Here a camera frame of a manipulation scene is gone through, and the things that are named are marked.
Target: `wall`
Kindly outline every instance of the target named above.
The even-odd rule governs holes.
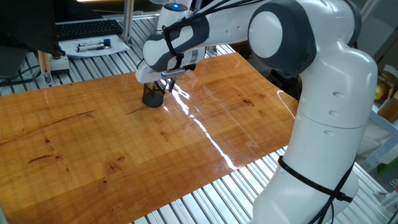
[[[352,0],[362,8],[365,0]],[[372,15],[363,24],[361,35],[358,37],[358,48],[374,57],[388,38],[398,27],[398,1],[381,0]]]

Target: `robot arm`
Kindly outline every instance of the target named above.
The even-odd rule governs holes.
[[[164,32],[151,35],[144,44],[145,62],[136,73],[141,83],[189,72],[187,65],[201,61],[206,46],[249,40],[262,63],[284,77],[300,75],[303,80],[284,164],[319,186],[338,189],[351,198],[356,195],[358,178],[350,167],[371,112],[377,67],[370,56],[348,47],[361,28],[353,4],[348,0],[215,0],[190,16],[163,8],[160,26],[171,17]],[[346,173],[350,175],[339,187]],[[254,201],[250,224],[324,223],[332,218],[329,205],[337,214],[349,203],[303,183],[279,166]]]

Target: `wooden tabletop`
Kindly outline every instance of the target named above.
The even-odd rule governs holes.
[[[288,144],[297,102],[239,54],[160,108],[134,73],[0,97],[0,204],[15,223],[127,224]]]

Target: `keyboard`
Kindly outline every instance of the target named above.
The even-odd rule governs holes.
[[[121,34],[123,28],[116,20],[57,24],[58,41]]]

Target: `pen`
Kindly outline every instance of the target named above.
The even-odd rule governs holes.
[[[89,45],[84,47],[77,47],[77,52],[86,52],[88,50],[103,50],[110,46],[104,46],[104,44]]]
[[[84,42],[81,44],[78,44],[78,47],[85,47],[85,46],[90,46],[90,45],[96,45],[96,44],[104,44],[105,47],[111,45],[111,39],[104,39],[104,40],[98,40],[94,42]]]

